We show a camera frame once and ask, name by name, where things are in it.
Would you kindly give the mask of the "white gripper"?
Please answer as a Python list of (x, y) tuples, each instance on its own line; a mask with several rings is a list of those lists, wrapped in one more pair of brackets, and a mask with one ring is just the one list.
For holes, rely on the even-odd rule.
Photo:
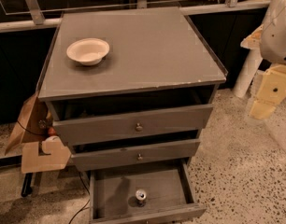
[(268, 119), (286, 98), (286, 65), (273, 64), (257, 75), (251, 87), (252, 103), (249, 116)]

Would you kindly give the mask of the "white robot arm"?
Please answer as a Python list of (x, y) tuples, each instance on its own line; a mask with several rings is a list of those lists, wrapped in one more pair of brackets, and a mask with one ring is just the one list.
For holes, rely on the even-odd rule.
[(271, 0), (261, 26), (242, 42), (246, 49), (256, 49), (271, 66), (255, 83), (256, 93), (249, 116), (268, 119), (286, 98), (286, 0)]

